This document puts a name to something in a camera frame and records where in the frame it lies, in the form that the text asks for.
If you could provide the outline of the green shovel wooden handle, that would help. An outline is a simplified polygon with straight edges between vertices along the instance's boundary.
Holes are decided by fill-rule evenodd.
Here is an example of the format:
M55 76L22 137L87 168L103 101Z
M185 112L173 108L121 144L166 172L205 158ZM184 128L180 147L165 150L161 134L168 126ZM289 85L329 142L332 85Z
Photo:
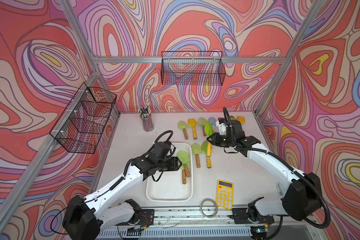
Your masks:
M198 118L198 125L202 127L203 130L203 136L206 136L206 132L205 132L205 125L207 124L207 120L203 117Z
M185 171L183 165L180 167L180 170L182 171L182 184L186 185L187 184L187 177L186 177L186 171Z
M187 132L188 124L185 121L179 121L178 128L183 131L185 140L188 140L189 139L188 132Z

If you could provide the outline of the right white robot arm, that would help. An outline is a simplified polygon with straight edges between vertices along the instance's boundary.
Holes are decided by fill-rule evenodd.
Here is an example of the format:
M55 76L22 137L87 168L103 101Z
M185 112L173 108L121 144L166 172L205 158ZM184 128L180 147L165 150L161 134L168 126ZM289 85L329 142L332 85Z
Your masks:
M247 136L241 122L230 118L227 108L223 108L223 114L224 118L214 125L205 125L209 146L233 148L235 154L240 153L267 170L281 189L277 198L260 197L250 202L248 219L255 223L265 216L289 216L296 221L306 221L315 228L329 227L331 214L322 195L320 178L291 166L269 151L260 140Z

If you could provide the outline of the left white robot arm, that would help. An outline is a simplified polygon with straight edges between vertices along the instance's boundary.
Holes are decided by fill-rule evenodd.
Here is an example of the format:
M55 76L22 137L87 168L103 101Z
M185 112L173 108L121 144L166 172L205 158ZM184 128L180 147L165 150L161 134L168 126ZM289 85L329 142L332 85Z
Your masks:
M174 172L182 166L170 142L157 142L143 155L130 159L124 171L101 189L85 197L73 197L62 227L72 240L94 240L99 233L118 224L140 224L141 207L132 199L113 207L122 195L156 172Z

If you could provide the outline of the blue shovel pink handle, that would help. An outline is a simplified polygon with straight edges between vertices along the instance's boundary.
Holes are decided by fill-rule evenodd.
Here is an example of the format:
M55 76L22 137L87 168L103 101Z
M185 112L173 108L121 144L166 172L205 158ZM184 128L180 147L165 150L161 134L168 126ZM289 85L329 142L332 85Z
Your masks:
M215 126L217 120L216 120L214 117L209 117L209 118L208 118L208 122L209 122L212 126Z

